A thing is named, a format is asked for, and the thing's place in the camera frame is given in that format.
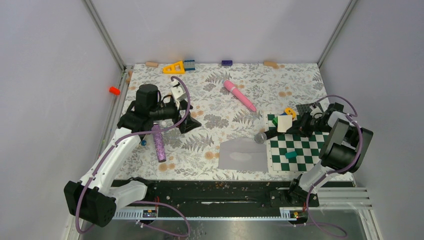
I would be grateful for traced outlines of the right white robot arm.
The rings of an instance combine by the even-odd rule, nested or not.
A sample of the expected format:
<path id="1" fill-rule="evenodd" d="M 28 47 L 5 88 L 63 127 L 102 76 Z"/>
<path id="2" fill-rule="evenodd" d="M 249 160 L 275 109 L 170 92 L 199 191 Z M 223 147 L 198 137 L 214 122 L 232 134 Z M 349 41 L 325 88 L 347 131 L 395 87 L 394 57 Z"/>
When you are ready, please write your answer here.
<path id="1" fill-rule="evenodd" d="M 287 134 L 311 138 L 314 133 L 328 133 L 319 152 L 318 163 L 306 173 L 293 179 L 286 200 L 293 206 L 309 202 L 317 190 L 335 176 L 354 173 L 361 166 L 374 133 L 360 127 L 352 117 L 344 112 L 344 106 L 331 103 L 319 118 L 305 113 L 294 121 Z"/>

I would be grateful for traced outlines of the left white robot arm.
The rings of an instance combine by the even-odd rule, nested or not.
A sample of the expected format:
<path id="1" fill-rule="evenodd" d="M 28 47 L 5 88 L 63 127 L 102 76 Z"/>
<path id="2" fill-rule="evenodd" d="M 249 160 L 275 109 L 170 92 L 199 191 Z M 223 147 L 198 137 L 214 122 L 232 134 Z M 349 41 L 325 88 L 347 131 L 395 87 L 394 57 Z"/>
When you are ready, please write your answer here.
<path id="1" fill-rule="evenodd" d="M 184 134 L 201 124 L 191 119 L 191 96 L 187 86 L 172 76 L 171 99 L 163 103 L 161 93 L 154 84 L 142 84 L 135 100 L 128 106 L 104 152 L 92 168 L 79 181 L 69 181 L 64 195 L 69 213 L 75 216 L 75 226 L 82 234 L 79 220 L 83 219 L 99 227 L 105 227 L 117 210 L 139 201 L 148 206 L 155 200 L 155 192 L 140 180 L 130 180 L 112 189 L 112 183 L 126 158 L 146 135 L 159 134 L 154 122 L 172 120 L 168 129 L 179 128 Z"/>

